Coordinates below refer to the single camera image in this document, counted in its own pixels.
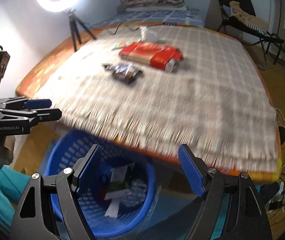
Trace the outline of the white colourful snack bag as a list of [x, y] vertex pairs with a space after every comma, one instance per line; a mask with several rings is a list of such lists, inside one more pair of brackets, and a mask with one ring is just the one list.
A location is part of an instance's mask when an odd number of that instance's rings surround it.
[[129, 189], [114, 192], [107, 191], [104, 200], [110, 200], [111, 203], [105, 212], [105, 217], [117, 218], [121, 204], [128, 208], [143, 204], [146, 194], [147, 185], [141, 179], [133, 180]]

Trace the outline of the black folding chair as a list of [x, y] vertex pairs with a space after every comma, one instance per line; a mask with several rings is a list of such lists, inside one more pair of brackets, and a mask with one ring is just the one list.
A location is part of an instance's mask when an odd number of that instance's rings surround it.
[[260, 45], [264, 59], [267, 59], [270, 46], [277, 48], [274, 63], [277, 63], [285, 41], [268, 31], [269, 24], [257, 17], [251, 0], [211, 0], [205, 18], [205, 27], [217, 32], [227, 33], [232, 27], [238, 32], [258, 38], [251, 46]]

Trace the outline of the dark purple snack wrapper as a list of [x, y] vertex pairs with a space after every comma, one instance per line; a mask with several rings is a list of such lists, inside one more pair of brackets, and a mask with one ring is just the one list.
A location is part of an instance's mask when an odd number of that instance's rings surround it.
[[132, 63], [104, 63], [102, 66], [111, 73], [113, 79], [128, 85], [134, 83], [138, 77], [143, 76], [143, 71]]

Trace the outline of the blue plastic laundry basket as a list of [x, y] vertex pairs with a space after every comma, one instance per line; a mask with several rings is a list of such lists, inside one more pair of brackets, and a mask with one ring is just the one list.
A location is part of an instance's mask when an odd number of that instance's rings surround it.
[[[62, 137], [51, 151], [45, 175], [55, 175], [72, 167], [94, 144], [101, 148], [101, 161], [88, 191], [79, 198], [79, 205], [95, 237], [119, 237], [138, 226], [147, 217], [152, 206], [156, 183], [151, 159], [84, 131], [73, 130]], [[121, 204], [117, 218], [105, 217], [111, 203], [110, 200], [104, 200], [104, 193], [110, 184], [111, 169], [125, 165], [133, 168], [132, 181], [141, 179], [147, 185], [146, 199], [136, 207], [128, 208]]]

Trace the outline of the teal orange candy wrapper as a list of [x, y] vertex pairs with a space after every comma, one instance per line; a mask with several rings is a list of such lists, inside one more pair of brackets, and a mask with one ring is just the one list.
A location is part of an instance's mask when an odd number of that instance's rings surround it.
[[128, 47], [129, 45], [131, 45], [131, 44], [133, 44], [133, 43], [137, 43], [137, 42], [140, 42], [140, 41], [141, 41], [140, 38], [138, 38], [138, 39], [136, 39], [136, 40], [122, 41], [122, 42], [116, 44], [116, 45], [112, 48], [112, 50], [123, 49], [123, 48]]

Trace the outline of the teal cloth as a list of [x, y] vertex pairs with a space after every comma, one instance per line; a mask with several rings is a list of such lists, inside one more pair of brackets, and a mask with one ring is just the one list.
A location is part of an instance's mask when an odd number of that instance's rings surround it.
[[0, 170], [0, 239], [7, 239], [17, 205], [30, 176], [4, 166]]

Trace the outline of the red paper box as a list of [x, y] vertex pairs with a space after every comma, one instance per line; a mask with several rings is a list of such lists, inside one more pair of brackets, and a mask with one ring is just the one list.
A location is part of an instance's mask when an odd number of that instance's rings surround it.
[[151, 42], [134, 42], [123, 48], [119, 57], [170, 73], [184, 61], [183, 53], [178, 48]]

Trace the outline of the black tripod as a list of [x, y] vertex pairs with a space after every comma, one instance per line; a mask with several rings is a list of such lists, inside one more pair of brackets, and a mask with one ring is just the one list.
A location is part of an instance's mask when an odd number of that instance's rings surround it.
[[97, 39], [97, 37], [92, 33], [92, 31], [85, 26], [85, 23], [82, 22], [82, 20], [80, 20], [76, 16], [73, 9], [67, 9], [66, 14], [67, 14], [68, 20], [69, 20], [69, 27], [70, 27], [71, 37], [72, 37], [73, 48], [74, 48], [75, 52], [78, 51], [76, 42], [78, 42], [79, 44], [82, 44], [82, 38], [81, 38], [80, 32], [78, 30], [78, 25], [82, 26], [82, 28], [85, 30], [85, 32], [93, 40]]

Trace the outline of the blue checkered bed sheet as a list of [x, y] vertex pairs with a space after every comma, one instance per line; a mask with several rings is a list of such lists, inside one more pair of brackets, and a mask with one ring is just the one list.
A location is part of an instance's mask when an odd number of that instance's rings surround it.
[[100, 23], [96, 23], [93, 27], [103, 27], [107, 25], [119, 25], [121, 23], [161, 23], [164, 25], [190, 25], [196, 27], [204, 27], [202, 15], [198, 9], [184, 8], [183, 10], [161, 9], [147, 11], [125, 11], [117, 14]]

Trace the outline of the green white milk carton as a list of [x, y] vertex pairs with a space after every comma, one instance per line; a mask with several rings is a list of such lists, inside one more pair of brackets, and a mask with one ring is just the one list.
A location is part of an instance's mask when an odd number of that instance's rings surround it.
[[132, 185], [132, 173], [133, 168], [131, 165], [112, 168], [108, 192], [129, 189]]

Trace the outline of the tan clothes on chair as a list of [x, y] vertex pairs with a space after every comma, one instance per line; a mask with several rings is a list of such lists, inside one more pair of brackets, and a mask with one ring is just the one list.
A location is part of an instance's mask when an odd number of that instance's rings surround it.
[[251, 15], [245, 11], [243, 11], [240, 7], [240, 3], [236, 1], [229, 2], [232, 14], [237, 18], [241, 23], [246, 25], [247, 27], [254, 29], [254, 30], [268, 30], [268, 23], [254, 15]]

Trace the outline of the clear plastic wrapper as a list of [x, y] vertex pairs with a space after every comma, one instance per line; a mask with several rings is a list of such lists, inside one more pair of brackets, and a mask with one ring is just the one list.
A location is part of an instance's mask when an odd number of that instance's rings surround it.
[[166, 40], [163, 38], [160, 31], [155, 31], [148, 26], [140, 26], [139, 30], [141, 34], [141, 41], [143, 42], [160, 44], [166, 43]]

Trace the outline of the black power strip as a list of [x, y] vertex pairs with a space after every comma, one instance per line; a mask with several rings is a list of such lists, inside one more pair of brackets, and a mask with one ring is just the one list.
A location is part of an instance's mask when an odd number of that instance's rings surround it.
[[267, 213], [272, 213], [285, 206], [285, 182], [279, 182], [279, 190], [275, 195], [267, 202], [265, 209]]

